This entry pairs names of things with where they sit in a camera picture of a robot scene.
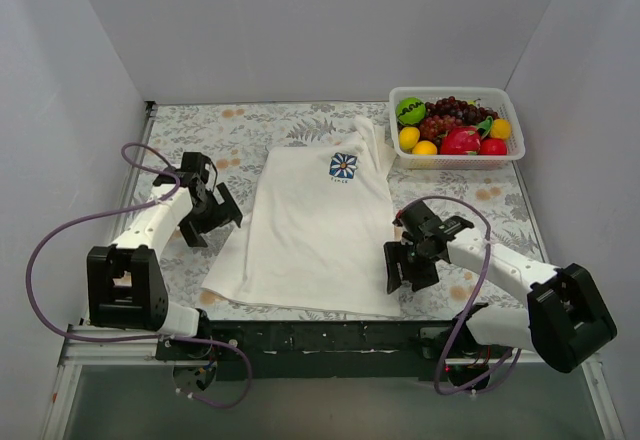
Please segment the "white daisy print t-shirt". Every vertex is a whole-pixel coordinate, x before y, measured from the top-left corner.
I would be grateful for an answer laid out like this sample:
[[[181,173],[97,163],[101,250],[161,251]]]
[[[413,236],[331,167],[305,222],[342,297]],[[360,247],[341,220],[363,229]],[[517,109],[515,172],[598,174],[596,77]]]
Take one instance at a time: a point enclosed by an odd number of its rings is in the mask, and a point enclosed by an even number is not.
[[[383,128],[363,116],[337,145],[272,147],[253,209],[203,289],[246,305],[399,316],[383,252],[395,235],[394,157]]]

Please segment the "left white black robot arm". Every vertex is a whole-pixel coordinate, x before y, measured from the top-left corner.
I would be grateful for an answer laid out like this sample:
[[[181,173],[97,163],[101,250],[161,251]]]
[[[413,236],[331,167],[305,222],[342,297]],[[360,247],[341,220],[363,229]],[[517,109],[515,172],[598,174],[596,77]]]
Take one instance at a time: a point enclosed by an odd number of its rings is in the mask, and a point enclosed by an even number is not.
[[[167,167],[153,182],[151,206],[108,246],[87,256],[89,317],[97,327],[132,329],[178,337],[178,347],[193,360],[213,346],[201,312],[169,300],[160,259],[178,231],[191,248],[205,248],[204,235],[243,215],[225,184],[211,188],[217,170],[199,152],[186,152],[181,164]]]

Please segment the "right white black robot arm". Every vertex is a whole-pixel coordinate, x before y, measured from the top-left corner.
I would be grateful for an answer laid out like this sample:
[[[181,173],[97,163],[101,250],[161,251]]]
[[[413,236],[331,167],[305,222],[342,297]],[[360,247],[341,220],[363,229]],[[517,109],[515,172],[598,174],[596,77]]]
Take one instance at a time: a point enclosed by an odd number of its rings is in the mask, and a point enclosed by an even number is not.
[[[422,200],[401,209],[394,219],[402,237],[384,246],[387,291],[402,284],[419,291],[435,285],[437,265],[474,272],[519,302],[506,309],[471,300],[450,329],[427,340],[442,357],[458,352],[475,357],[487,346],[536,353],[548,366],[569,373],[612,341],[618,333],[596,283],[584,267],[558,267],[530,259],[490,240],[460,216],[446,220]]]

